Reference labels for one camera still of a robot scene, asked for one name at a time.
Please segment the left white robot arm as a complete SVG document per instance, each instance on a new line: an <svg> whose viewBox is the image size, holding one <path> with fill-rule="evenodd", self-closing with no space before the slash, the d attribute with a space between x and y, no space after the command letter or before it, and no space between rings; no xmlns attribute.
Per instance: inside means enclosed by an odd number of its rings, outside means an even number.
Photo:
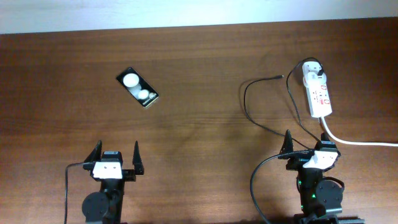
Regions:
<svg viewBox="0 0 398 224"><path fill-rule="evenodd" d="M138 175L144 174L137 142L134 144L132 165L133 169L124 169L121 152L102 151L102 142L98 141L83 162L84 170L100 183L99 191L89 194L82 203L86 223L121 222L125 183L134 182Z"/></svg>

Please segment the black smartphone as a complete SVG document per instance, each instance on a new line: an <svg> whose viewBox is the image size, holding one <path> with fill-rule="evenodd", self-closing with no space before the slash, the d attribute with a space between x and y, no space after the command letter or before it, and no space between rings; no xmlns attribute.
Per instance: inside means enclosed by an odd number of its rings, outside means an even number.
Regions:
<svg viewBox="0 0 398 224"><path fill-rule="evenodd" d="M159 93L132 67L122 71L116 80L143 108L159 99Z"/></svg>

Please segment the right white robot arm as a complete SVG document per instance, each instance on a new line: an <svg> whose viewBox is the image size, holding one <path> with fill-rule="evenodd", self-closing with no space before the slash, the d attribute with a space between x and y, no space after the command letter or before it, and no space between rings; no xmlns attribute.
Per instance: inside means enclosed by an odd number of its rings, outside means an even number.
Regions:
<svg viewBox="0 0 398 224"><path fill-rule="evenodd" d="M325 133L313 149L299 152L294 151L290 131L285 132L279 158L287 160L287 170L298 172L296 186L302 213L294 215L295 223L338 223L336 215L342 212L345 185L324 173L334 167L340 156L336 144Z"/></svg>

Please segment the white USB charger plug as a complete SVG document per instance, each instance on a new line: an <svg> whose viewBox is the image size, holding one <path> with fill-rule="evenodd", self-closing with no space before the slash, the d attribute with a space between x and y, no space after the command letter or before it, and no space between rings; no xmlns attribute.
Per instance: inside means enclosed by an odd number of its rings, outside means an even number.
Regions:
<svg viewBox="0 0 398 224"><path fill-rule="evenodd" d="M306 88L324 85L326 83L326 75L322 73L318 75L315 72L308 72L303 75L303 84Z"/></svg>

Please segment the white power strip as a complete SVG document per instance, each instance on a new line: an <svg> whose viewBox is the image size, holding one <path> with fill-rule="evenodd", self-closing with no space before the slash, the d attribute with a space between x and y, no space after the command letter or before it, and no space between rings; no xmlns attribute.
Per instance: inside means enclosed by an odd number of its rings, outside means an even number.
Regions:
<svg viewBox="0 0 398 224"><path fill-rule="evenodd" d="M302 65L303 75L308 72L315 72L318 75L325 74L318 62L305 62ZM332 113L330 96L326 83L320 86L306 88L310 114L313 118L326 117Z"/></svg>

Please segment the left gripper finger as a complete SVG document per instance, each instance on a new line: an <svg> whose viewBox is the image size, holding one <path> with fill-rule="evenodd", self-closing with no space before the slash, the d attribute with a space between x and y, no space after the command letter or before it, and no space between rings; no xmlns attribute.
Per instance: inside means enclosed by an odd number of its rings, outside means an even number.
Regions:
<svg viewBox="0 0 398 224"><path fill-rule="evenodd" d="M134 166L134 170L144 170L144 165L142 163L141 155L139 152L139 144L138 141L134 144L134 152L132 158L132 164Z"/></svg>
<svg viewBox="0 0 398 224"><path fill-rule="evenodd" d="M102 151L102 140L99 140L92 150L92 152L87 156L84 160L84 163L88 162L96 162L101 159L101 151Z"/></svg>

